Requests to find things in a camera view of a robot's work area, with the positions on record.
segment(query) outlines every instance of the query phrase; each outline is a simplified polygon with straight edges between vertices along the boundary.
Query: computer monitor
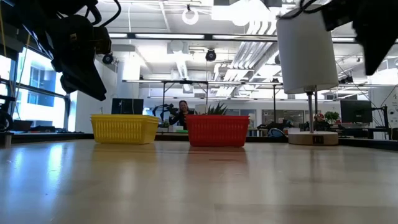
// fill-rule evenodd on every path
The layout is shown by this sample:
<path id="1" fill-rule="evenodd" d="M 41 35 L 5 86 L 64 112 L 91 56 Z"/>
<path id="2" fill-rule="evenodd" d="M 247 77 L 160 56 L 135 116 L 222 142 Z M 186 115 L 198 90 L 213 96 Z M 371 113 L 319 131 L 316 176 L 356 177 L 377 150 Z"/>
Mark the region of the computer monitor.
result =
<path id="1" fill-rule="evenodd" d="M 143 99 L 113 98 L 112 114 L 142 114 Z"/>
<path id="2" fill-rule="evenodd" d="M 372 123 L 372 103 L 366 100 L 341 100 L 341 122 Z"/>

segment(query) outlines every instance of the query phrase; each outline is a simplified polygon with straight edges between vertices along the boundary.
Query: yellow basket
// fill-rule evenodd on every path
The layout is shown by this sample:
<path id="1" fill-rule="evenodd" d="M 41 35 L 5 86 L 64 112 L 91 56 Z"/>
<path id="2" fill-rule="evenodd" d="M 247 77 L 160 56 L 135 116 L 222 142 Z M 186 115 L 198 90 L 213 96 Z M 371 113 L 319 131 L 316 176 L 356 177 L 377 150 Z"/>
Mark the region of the yellow basket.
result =
<path id="1" fill-rule="evenodd" d="M 155 140 L 158 123 L 157 117 L 148 115 L 91 115 L 94 139 L 100 143 L 150 143 Z"/>

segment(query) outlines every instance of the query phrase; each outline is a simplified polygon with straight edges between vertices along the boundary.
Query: person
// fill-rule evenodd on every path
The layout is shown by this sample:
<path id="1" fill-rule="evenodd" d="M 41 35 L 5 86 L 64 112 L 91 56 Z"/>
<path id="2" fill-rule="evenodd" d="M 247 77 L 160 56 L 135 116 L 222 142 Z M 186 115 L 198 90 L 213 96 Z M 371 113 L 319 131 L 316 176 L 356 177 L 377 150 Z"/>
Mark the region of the person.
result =
<path id="1" fill-rule="evenodd" d="M 321 113 L 314 116 L 313 129 L 316 131 L 331 131 L 330 124 L 325 121 Z"/>
<path id="2" fill-rule="evenodd" d="M 187 130 L 187 119 L 185 115 L 194 114 L 194 112 L 189 110 L 188 103 L 185 100 L 180 101 L 178 106 L 180 110 L 176 116 L 169 119 L 170 125 L 178 122 L 178 125 L 183 126 L 184 130 Z"/>

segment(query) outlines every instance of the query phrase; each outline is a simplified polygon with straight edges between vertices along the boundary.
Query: desk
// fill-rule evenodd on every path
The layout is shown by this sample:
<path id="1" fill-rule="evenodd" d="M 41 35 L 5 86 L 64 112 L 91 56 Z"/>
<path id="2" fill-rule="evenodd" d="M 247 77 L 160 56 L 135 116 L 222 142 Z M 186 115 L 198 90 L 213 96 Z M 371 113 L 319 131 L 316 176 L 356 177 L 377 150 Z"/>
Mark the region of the desk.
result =
<path id="1" fill-rule="evenodd" d="M 389 134 L 391 140 L 391 130 L 385 128 L 346 128 L 344 130 L 337 130 L 340 136 L 354 136 L 354 138 L 374 139 L 375 132 L 384 132 Z"/>

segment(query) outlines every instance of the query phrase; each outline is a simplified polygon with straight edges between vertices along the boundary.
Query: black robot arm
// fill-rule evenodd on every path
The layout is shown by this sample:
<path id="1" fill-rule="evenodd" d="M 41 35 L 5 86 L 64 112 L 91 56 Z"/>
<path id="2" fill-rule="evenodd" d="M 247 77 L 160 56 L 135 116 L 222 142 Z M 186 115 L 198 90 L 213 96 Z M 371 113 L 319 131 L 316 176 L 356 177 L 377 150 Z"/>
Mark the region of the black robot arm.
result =
<path id="1" fill-rule="evenodd" d="M 101 22 L 97 0 L 5 0 L 12 6 L 39 49 L 51 60 L 56 72 L 62 72 L 61 84 L 67 93 L 80 90 L 97 100 L 105 100 L 106 89 L 94 66 L 96 54 L 111 51 L 111 39 Z M 87 6 L 95 17 L 75 15 Z"/>

